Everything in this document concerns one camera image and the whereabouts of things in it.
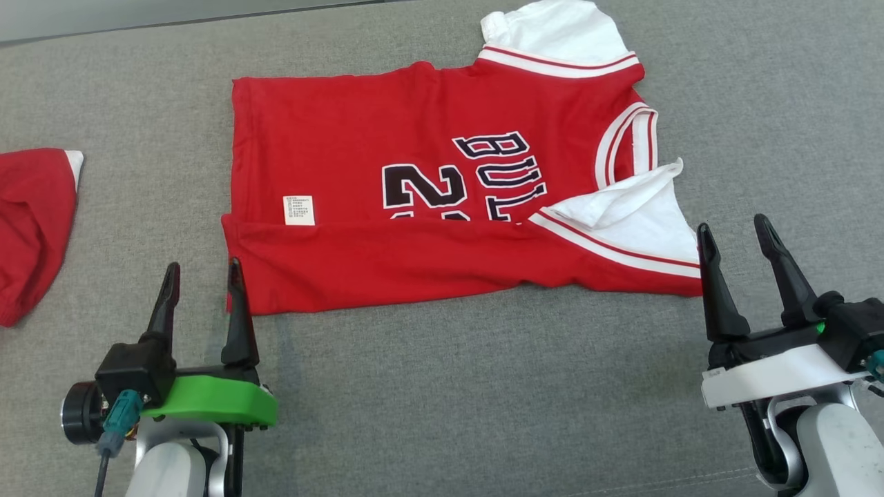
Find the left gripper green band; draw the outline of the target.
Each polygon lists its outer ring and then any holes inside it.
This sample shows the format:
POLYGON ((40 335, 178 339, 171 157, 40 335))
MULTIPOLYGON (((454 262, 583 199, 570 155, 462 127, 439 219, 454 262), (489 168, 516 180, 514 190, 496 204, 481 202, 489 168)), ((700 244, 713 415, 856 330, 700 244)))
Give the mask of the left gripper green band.
MULTIPOLYGON (((180 299, 181 268, 170 263, 165 271, 157 301, 142 334, 142 342, 157 342, 173 348, 174 312, 180 299)), ((245 430, 275 427, 278 401, 260 380, 260 362, 255 328, 247 299, 245 277, 238 258, 230 260, 227 293, 229 319, 221 362, 225 366, 201 366, 177 370, 177 377, 163 404, 143 402, 142 418, 192 419, 233 425, 245 430)), ((75 445, 95 444, 110 414, 95 381, 79 382, 68 390, 61 406, 64 437, 75 445)))

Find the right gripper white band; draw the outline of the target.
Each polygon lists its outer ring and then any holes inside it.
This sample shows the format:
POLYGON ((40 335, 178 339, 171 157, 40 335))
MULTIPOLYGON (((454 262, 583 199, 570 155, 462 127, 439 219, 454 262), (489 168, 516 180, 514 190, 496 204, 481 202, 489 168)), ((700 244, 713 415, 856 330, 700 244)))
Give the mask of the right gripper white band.
POLYGON ((751 333, 721 273, 721 254, 709 224, 699 224, 695 233, 705 333, 711 342, 709 368, 701 384, 705 405, 719 409, 870 378, 863 366, 844 370, 818 346, 824 324, 814 311, 815 290, 770 219, 758 213, 753 223, 762 255, 776 277, 783 305, 780 320, 787 328, 751 333))

